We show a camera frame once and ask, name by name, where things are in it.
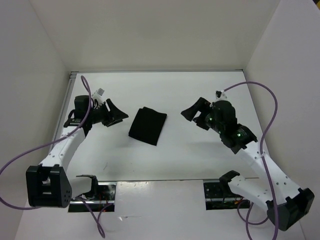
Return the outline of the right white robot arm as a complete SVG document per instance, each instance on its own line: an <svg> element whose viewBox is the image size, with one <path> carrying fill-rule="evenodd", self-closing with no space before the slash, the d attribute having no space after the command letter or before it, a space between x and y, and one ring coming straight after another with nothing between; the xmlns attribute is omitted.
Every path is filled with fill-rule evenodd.
<svg viewBox="0 0 320 240"><path fill-rule="evenodd" d="M204 129L218 133L222 143L242 159L261 180L273 187L264 188L246 180L235 170L219 179L219 191L229 197L240 195L266 211L268 219L281 231L307 215L315 195L309 188L301 188L292 181L262 149L254 133L238 123L236 110L226 99L209 102L200 97L181 115Z"/></svg>

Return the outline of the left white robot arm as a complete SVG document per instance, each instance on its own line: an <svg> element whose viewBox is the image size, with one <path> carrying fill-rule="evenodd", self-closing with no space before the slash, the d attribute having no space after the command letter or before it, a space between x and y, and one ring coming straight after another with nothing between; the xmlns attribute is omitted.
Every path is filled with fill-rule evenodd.
<svg viewBox="0 0 320 240"><path fill-rule="evenodd" d="M96 199L100 188L95 175L82 174L69 180L66 171L94 124L110 127L126 118L126 113L110 99L102 101L99 94L76 96L74 109L63 125L61 137L44 160L26 171L29 205L35 208L66 208L72 199L81 195L88 200Z"/></svg>

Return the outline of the black skirt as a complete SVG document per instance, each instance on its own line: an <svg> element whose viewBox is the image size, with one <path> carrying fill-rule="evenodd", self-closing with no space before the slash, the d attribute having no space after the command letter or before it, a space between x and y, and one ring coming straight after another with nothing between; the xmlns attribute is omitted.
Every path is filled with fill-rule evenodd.
<svg viewBox="0 0 320 240"><path fill-rule="evenodd" d="M128 136L143 143L156 146L166 119L166 113L161 113L144 106L138 110Z"/></svg>

